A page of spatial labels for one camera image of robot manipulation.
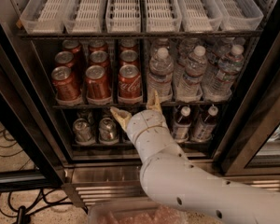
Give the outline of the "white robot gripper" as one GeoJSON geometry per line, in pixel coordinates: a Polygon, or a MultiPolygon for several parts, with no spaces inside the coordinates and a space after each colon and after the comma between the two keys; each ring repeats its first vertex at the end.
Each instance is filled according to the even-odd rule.
{"type": "Polygon", "coordinates": [[[126,110],[110,107],[113,118],[135,146],[141,162],[159,152],[181,156],[181,148],[171,136],[166,119],[161,113],[161,102],[156,90],[151,90],[147,98],[147,110],[134,116],[126,110]]]}

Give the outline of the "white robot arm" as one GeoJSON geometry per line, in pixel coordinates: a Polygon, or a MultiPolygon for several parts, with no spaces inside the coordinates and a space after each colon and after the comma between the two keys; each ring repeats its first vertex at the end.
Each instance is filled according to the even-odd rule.
{"type": "Polygon", "coordinates": [[[151,200],[225,224],[280,224],[280,192],[217,177],[189,161],[170,134],[159,95],[150,99],[134,115],[114,106],[110,112],[138,152],[141,187],[151,200]]]}

